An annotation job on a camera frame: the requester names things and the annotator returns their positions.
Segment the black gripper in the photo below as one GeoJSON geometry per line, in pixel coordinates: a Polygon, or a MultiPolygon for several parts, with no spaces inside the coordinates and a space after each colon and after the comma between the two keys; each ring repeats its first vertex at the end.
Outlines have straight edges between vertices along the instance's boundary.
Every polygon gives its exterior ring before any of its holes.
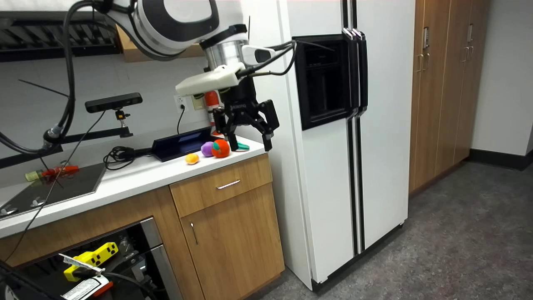
{"type": "Polygon", "coordinates": [[[222,88],[218,95],[227,120],[227,125],[220,132],[225,135],[230,148],[238,150],[235,128],[252,125],[262,132],[263,147],[270,152],[273,132],[280,127],[275,103],[272,100],[257,100],[255,82],[252,78],[242,80],[237,87],[222,88]]]}

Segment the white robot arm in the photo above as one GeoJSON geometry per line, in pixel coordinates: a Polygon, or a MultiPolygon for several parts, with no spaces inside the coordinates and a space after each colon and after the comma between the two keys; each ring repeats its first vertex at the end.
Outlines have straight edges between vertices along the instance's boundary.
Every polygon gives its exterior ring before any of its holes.
{"type": "Polygon", "coordinates": [[[210,110],[215,128],[232,148],[238,147],[235,130],[257,128],[263,148],[272,148],[280,127],[272,100],[258,102],[255,77],[278,60],[293,43],[253,45],[240,0],[75,0],[63,18],[68,27],[82,8],[92,8],[118,25],[133,45],[150,58],[173,60],[198,45],[208,68],[175,85],[178,98],[213,92],[218,103],[210,110]]]}

